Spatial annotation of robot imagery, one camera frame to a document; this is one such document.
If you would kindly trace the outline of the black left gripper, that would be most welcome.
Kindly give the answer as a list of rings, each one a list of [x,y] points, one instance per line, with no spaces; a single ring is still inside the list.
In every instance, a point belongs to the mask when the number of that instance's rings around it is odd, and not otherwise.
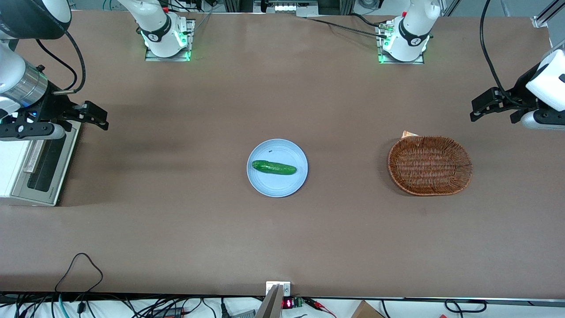
[[[537,110],[538,98],[525,85],[534,77],[538,68],[539,63],[519,76],[514,86],[506,91],[509,97],[503,97],[499,88],[490,88],[473,99],[470,121],[475,122],[484,115],[500,113],[504,110],[517,110],[510,115],[511,123],[517,124],[525,115],[525,110]]]

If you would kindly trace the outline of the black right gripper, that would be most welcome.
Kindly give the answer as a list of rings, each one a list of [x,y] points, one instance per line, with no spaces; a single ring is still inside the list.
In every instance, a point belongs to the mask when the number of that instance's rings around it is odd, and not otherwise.
[[[38,121],[62,121],[66,132],[73,129],[72,121],[96,125],[107,131],[108,113],[91,101],[73,103],[67,96],[56,96],[48,91],[35,103],[18,111],[18,123],[34,123]]]

